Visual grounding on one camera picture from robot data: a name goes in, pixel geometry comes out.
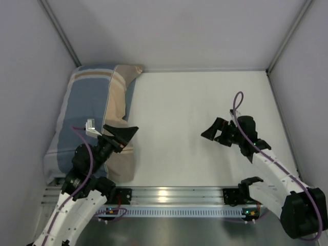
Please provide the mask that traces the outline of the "blue pillowcase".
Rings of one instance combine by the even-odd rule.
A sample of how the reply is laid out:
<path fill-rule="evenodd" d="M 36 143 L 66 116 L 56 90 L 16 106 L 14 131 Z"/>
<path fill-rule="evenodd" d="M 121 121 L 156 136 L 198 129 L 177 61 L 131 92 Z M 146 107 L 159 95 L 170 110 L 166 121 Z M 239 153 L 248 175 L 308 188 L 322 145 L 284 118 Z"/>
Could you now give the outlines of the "blue pillowcase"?
<path fill-rule="evenodd" d="M 63 178 L 72 168 L 75 149 L 83 143 L 72 127 L 83 128 L 88 119 L 95 129 L 108 134 L 105 124 L 128 125 L 136 79 L 143 65 L 85 65 L 75 69 L 68 82 L 55 133 L 43 158 L 47 183 Z"/>

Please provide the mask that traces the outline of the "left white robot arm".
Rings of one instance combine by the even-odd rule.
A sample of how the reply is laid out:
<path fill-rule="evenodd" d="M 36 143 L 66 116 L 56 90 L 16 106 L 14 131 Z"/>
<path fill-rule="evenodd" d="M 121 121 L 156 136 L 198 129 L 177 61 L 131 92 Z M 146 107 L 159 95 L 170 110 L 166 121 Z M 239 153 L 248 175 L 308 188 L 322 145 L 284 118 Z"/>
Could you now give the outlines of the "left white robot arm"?
<path fill-rule="evenodd" d="M 74 151 L 73 166 L 65 177 L 57 204 L 32 245 L 75 245 L 89 221 L 115 197 L 115 182 L 94 174 L 113 153 L 120 153 L 129 144 L 139 128 L 105 124 L 104 129 L 107 135 L 94 131 L 94 146 L 81 138 L 83 143 Z"/>

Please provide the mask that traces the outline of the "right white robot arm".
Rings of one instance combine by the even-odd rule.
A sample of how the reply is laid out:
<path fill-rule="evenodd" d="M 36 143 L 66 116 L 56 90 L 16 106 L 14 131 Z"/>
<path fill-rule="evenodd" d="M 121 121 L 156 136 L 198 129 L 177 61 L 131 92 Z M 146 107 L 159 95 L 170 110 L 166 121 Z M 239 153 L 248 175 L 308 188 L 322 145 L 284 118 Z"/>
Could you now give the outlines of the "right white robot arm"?
<path fill-rule="evenodd" d="M 231 147 L 237 145 L 241 154 L 259 170 L 259 174 L 238 184 L 243 200 L 255 200 L 274 213 L 293 239 L 327 230 L 325 194 L 295 177 L 278 160 L 271 146 L 258 137 L 251 116 L 238 116 L 227 121 L 216 118 L 202 137 Z"/>

